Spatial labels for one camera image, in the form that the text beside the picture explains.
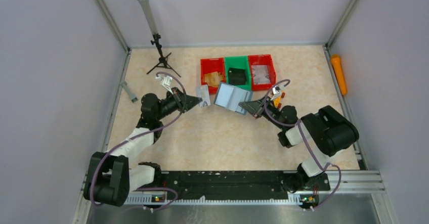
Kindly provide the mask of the silver VIP card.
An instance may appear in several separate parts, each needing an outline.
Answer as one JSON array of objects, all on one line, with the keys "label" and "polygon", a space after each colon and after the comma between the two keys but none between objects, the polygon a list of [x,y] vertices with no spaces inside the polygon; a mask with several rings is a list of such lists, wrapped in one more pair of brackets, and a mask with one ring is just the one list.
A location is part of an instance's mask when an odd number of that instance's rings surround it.
[{"label": "silver VIP card", "polygon": [[199,107],[208,107],[211,105],[208,85],[200,85],[196,87],[196,96],[201,98]]}]

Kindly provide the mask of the blue card holder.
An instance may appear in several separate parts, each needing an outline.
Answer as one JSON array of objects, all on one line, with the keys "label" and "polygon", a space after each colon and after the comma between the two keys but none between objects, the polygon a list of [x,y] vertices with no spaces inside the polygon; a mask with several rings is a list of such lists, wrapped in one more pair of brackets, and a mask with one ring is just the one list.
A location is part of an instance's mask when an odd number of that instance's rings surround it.
[{"label": "blue card holder", "polygon": [[213,103],[216,106],[245,115],[247,111],[243,109],[239,103],[250,101],[252,95],[252,91],[221,82]]}]

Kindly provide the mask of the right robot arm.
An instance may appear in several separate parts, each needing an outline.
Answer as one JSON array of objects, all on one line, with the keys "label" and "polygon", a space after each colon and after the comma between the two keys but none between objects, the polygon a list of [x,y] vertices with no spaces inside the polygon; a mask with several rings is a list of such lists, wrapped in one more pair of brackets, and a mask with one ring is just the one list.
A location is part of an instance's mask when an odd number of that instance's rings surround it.
[{"label": "right robot arm", "polygon": [[302,118],[298,118],[294,106],[286,105],[278,109],[268,99],[241,102],[239,105],[253,117],[264,117],[280,128],[278,140],[282,146],[292,148],[301,143],[306,145],[310,156],[298,166],[295,177],[301,183],[323,174],[333,158],[360,137],[357,128],[329,105]]}]

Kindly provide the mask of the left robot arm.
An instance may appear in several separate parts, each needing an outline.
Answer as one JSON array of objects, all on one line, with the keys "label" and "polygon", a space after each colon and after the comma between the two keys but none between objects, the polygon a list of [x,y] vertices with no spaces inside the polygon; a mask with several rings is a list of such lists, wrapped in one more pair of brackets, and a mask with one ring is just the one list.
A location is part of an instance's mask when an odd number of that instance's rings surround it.
[{"label": "left robot arm", "polygon": [[131,169],[130,162],[161,137],[162,119],[178,111],[185,113],[202,102],[174,87],[165,99],[156,94],[141,98],[141,116],[137,126],[122,143],[108,152],[95,152],[90,159],[83,197],[96,205],[122,206],[130,192],[151,184],[160,174],[156,163],[141,162]]}]

